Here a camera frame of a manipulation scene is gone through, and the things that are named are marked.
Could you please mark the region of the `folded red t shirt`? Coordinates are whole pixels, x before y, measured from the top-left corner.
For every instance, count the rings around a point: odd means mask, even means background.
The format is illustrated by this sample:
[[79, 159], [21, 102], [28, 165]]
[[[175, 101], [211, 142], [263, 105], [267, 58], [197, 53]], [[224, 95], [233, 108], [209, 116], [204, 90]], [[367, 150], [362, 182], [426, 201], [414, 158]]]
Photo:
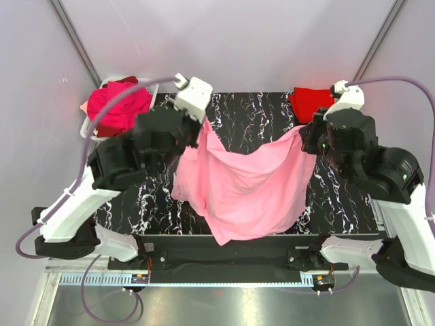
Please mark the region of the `folded red t shirt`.
[[298, 123], [302, 125], [308, 124], [319, 108], [329, 108], [334, 104], [334, 98], [329, 89], [295, 88], [289, 95], [289, 101]]

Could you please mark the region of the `white plastic basket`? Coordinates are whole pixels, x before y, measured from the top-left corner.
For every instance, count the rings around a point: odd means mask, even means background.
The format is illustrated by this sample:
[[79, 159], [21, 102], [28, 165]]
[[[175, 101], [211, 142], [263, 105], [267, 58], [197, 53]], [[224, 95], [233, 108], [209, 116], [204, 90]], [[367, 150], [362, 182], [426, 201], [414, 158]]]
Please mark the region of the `white plastic basket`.
[[[104, 79], [104, 80], [103, 80], [102, 84], [103, 84], [104, 82], [106, 82], [107, 80], [109, 80], [109, 79], [122, 79], [122, 78], [124, 78], [124, 77], [120, 77], [120, 76], [118, 76], [118, 77], [108, 77], [107, 79]], [[146, 81], [145, 78], [137, 78], [137, 80], [138, 80], [138, 83], [140, 83], [140, 82], [145, 82], [145, 81]], [[159, 88], [159, 85], [158, 85], [158, 84], [154, 84], [154, 85], [151, 85], [151, 86], [146, 87], [147, 91], [150, 92], [150, 93], [152, 94], [152, 103], [151, 103], [151, 107], [150, 107], [150, 109], [154, 106], [154, 103], [155, 103], [155, 101], [156, 101], [156, 96], [157, 96], [158, 88]], [[89, 130], [90, 127], [91, 127], [91, 124], [92, 124], [92, 120], [91, 120], [91, 119], [88, 117], [88, 115], [85, 113], [85, 119], [84, 119], [84, 122], [83, 122], [83, 124], [82, 124], [81, 129], [80, 129], [80, 135], [81, 135], [82, 137], [84, 137], [84, 138], [86, 137], [86, 135], [87, 135], [87, 133], [88, 133], [88, 130]], [[96, 129], [94, 129], [94, 130], [92, 131], [92, 137], [91, 137], [91, 139], [92, 139], [93, 141], [104, 141], [105, 139], [109, 138], [109, 137], [105, 137], [105, 138], [99, 138], [99, 137], [96, 137], [95, 134], [94, 134], [95, 131], [96, 131]]]

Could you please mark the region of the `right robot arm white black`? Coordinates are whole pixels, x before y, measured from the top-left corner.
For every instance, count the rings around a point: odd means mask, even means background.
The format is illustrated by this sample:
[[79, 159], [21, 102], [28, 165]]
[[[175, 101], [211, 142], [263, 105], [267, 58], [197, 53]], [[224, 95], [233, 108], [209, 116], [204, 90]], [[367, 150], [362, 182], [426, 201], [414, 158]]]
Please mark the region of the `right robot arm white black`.
[[341, 178], [365, 191], [396, 232], [372, 241], [322, 234], [307, 249], [309, 263], [320, 270], [337, 263], [374, 268], [393, 285], [433, 292], [434, 235], [416, 157], [379, 145], [375, 120], [357, 109], [321, 108], [299, 134], [302, 150], [325, 157]]

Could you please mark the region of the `crumpled magenta t shirt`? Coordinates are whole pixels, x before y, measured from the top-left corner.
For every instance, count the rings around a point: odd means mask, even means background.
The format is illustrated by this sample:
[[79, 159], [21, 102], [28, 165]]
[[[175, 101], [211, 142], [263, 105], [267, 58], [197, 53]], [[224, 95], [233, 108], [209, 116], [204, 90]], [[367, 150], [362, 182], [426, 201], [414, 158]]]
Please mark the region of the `crumpled magenta t shirt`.
[[[119, 93], [123, 93], [126, 89], [131, 88], [131, 87], [127, 87]], [[117, 95], [112, 97], [107, 103], [112, 101], [115, 97], [117, 97]], [[115, 109], [124, 108], [123, 112], [124, 112], [125, 116], [124, 116], [124, 119], [122, 121], [124, 122], [124, 127], [125, 127], [126, 131], [128, 131], [135, 125], [135, 118], [139, 114], [147, 113], [149, 111], [149, 109], [151, 107], [151, 103], [152, 103], [152, 94], [150, 92], [148, 92], [146, 88], [143, 88], [143, 89], [140, 89], [132, 94], [129, 94], [125, 98], [123, 98], [119, 103], [114, 105], [114, 107], [108, 113], [110, 113], [110, 112], [115, 113]], [[91, 113], [91, 110], [92, 109], [89, 108], [86, 114], [88, 115], [88, 113]]]

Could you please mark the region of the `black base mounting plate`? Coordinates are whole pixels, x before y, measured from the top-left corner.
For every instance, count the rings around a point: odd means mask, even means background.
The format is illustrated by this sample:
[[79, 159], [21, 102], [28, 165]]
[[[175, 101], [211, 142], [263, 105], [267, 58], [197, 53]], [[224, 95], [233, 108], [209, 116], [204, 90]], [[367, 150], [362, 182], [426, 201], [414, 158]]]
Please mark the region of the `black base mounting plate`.
[[220, 246], [214, 237], [143, 236], [145, 256], [133, 263], [111, 258], [110, 270], [151, 272], [151, 283], [182, 285], [284, 285], [299, 273], [346, 270], [317, 254], [323, 238], [316, 235], [275, 235]]

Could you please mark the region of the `aluminium rail front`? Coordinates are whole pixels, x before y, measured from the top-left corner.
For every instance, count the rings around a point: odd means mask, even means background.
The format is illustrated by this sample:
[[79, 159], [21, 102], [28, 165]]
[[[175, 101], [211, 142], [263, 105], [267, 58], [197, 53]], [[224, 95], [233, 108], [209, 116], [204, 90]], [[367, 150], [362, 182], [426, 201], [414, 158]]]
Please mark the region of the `aluminium rail front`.
[[51, 261], [63, 285], [151, 287], [333, 288], [335, 274], [354, 264], [310, 259], [305, 249], [283, 247], [156, 247], [133, 263], [112, 257]]

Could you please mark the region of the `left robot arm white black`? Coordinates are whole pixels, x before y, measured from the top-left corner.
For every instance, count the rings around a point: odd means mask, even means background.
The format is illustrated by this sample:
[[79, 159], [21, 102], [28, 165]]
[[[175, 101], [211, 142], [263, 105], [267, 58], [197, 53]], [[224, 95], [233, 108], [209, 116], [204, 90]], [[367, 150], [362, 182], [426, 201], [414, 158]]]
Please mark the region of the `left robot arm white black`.
[[205, 116], [205, 109], [159, 106], [138, 115], [131, 130], [87, 153], [81, 176], [65, 197], [32, 210], [33, 223], [41, 226], [36, 254], [72, 260], [95, 253], [141, 268], [147, 259], [144, 243], [104, 228], [92, 214], [130, 186], [164, 173], [185, 148], [196, 147]]

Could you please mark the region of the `light pink t shirt in basket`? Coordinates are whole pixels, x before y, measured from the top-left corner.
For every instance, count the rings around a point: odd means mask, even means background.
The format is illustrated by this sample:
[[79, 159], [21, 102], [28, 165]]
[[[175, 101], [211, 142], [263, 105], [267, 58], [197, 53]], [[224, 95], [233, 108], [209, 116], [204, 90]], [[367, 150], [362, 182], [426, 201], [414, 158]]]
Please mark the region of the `light pink t shirt in basket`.
[[80, 106], [80, 109], [81, 109], [84, 113], [87, 113], [87, 111], [88, 111], [88, 102], [86, 101], [85, 103], [83, 103], [83, 104]]

